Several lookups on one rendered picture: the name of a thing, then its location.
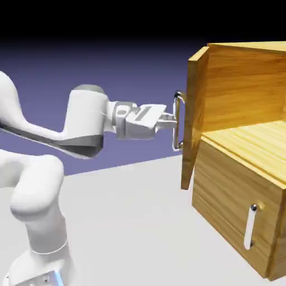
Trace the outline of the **light wooden cabinet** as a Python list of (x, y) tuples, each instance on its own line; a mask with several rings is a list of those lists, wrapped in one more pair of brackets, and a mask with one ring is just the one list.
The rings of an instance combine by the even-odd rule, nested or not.
[(207, 47), (201, 140), (286, 185), (286, 41)]

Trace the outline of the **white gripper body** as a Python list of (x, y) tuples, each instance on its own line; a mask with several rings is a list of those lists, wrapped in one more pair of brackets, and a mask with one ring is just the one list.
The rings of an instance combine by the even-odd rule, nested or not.
[(156, 124), (165, 112), (164, 104), (143, 104), (138, 111), (131, 111), (125, 119), (125, 138), (151, 139), (156, 134)]

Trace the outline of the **curved silver door handle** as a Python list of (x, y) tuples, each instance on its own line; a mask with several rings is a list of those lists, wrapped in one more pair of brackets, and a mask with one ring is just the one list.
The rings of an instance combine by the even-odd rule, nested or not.
[(179, 116), (180, 116), (180, 103), (185, 104), (185, 94), (179, 90), (177, 90), (174, 94), (174, 102), (173, 102), (173, 116), (176, 121), (176, 125), (173, 128), (173, 150), (174, 151), (182, 151), (183, 149), (183, 141), (178, 141), (179, 136)]

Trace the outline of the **light wooden cabinet door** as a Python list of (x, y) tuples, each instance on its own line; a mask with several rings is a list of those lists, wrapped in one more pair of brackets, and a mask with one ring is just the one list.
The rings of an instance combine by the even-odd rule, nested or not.
[(207, 85), (209, 47), (204, 46), (188, 59), (183, 138), (181, 189), (189, 189), (201, 140)]

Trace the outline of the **light wooden lower door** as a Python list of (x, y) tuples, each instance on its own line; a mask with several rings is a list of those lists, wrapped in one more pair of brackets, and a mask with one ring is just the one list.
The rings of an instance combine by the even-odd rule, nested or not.
[[(203, 139), (192, 204), (263, 278), (286, 276), (286, 185)], [(246, 250), (244, 234), (252, 204), (258, 210), (252, 247)]]

